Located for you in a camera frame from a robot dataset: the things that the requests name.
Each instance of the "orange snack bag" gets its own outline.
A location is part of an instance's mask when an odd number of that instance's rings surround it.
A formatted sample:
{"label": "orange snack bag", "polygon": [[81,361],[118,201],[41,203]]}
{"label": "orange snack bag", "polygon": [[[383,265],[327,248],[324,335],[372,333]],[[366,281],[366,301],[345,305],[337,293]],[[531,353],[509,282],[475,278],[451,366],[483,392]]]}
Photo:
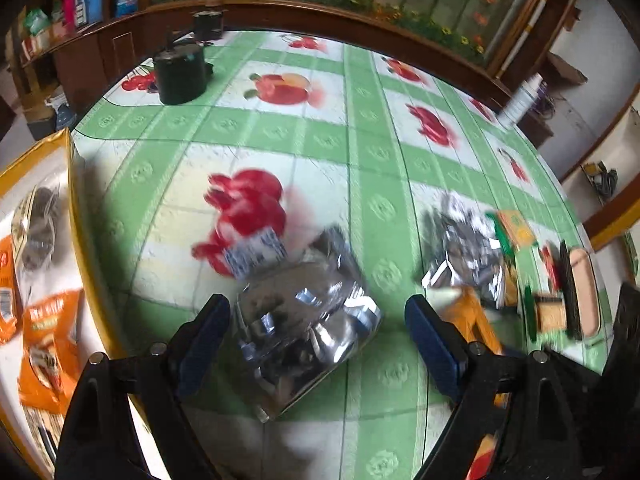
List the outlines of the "orange snack bag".
{"label": "orange snack bag", "polygon": [[20,295],[15,283],[11,235],[0,240],[0,344],[11,339],[18,327]]}
{"label": "orange snack bag", "polygon": [[18,392],[23,406],[66,414],[80,377],[76,313],[81,290],[66,290],[25,309]]}

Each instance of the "metal canister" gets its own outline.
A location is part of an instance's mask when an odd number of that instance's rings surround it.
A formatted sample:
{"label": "metal canister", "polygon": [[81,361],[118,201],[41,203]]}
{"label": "metal canister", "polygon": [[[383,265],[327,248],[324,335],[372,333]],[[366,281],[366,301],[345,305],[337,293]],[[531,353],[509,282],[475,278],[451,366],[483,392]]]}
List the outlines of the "metal canister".
{"label": "metal canister", "polygon": [[153,60],[163,104],[179,105],[205,91],[207,67],[202,47],[198,44],[176,44],[156,54]]}
{"label": "metal canister", "polygon": [[197,41],[212,41],[222,38],[222,8],[201,10],[193,15],[193,33]]}

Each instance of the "spray bottle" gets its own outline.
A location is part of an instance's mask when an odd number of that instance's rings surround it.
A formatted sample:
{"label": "spray bottle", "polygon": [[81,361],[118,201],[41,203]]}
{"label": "spray bottle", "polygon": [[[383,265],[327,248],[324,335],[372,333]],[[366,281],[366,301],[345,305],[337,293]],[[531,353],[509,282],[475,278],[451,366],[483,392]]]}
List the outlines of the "spray bottle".
{"label": "spray bottle", "polygon": [[524,114],[538,99],[538,89],[542,84],[542,76],[535,73],[527,79],[513,94],[496,119],[505,128],[511,128],[524,117]]}

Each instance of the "foil snack packet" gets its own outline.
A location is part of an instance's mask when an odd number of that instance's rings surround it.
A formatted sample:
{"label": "foil snack packet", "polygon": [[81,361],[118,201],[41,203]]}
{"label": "foil snack packet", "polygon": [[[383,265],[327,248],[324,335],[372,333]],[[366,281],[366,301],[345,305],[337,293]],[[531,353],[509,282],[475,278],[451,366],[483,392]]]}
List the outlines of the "foil snack packet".
{"label": "foil snack packet", "polygon": [[428,270],[425,288],[473,287],[482,306],[504,306],[505,270],[493,222],[466,208],[456,194],[444,194],[440,210],[423,219]]}
{"label": "foil snack packet", "polygon": [[337,228],[293,262],[259,269],[238,295],[236,384],[266,422],[284,412],[376,333],[382,312]]}
{"label": "foil snack packet", "polygon": [[22,320],[20,403],[65,415],[80,377],[76,314],[80,290],[67,290],[29,306]]}
{"label": "foil snack packet", "polygon": [[47,269],[56,246],[60,174],[53,173],[18,204],[11,222],[15,276],[24,305],[30,302],[34,275]]}
{"label": "foil snack packet", "polygon": [[0,344],[9,341],[18,329],[19,305],[11,236],[5,236],[0,240]]}

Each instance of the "sticker label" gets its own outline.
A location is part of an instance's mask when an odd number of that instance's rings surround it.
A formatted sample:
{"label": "sticker label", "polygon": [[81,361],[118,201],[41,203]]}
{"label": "sticker label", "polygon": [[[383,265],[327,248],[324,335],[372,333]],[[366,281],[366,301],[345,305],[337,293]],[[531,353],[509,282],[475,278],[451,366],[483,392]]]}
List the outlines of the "sticker label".
{"label": "sticker label", "polygon": [[265,227],[224,252],[226,264],[237,280],[244,280],[256,267],[287,257],[282,242],[271,227]]}

